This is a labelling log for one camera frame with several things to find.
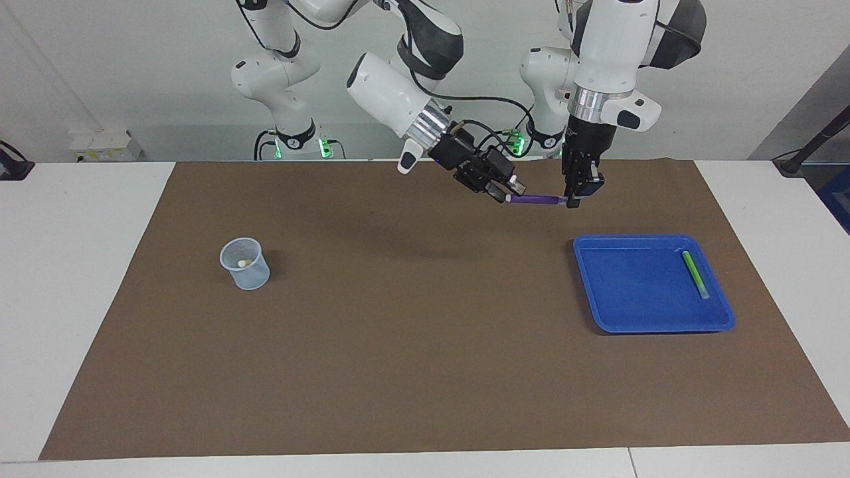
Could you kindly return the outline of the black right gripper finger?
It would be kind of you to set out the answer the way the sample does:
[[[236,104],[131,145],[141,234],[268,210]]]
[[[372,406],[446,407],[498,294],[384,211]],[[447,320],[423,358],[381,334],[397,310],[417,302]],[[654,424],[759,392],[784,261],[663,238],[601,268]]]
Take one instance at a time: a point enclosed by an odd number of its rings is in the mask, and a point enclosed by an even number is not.
[[[489,181],[483,175],[481,164],[462,163],[456,167],[456,180],[474,193],[486,193],[495,202],[506,202],[508,194],[497,183]]]
[[[483,175],[489,181],[507,188],[513,195],[525,194],[525,185],[516,176],[514,164],[498,148],[489,146],[485,151],[480,151],[477,158],[480,160]]]

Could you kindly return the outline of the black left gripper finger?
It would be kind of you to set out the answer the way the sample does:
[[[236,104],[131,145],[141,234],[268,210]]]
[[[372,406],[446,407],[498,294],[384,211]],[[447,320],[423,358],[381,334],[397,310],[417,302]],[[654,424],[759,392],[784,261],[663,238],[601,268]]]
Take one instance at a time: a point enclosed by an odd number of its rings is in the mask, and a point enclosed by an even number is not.
[[[598,157],[581,157],[579,163],[579,199],[586,199],[603,187],[605,180],[598,170]]]
[[[580,176],[582,176],[582,167],[580,166],[580,154],[573,151],[562,152],[562,175],[564,175],[564,196],[567,208],[578,208],[580,199],[576,199],[574,194]]]

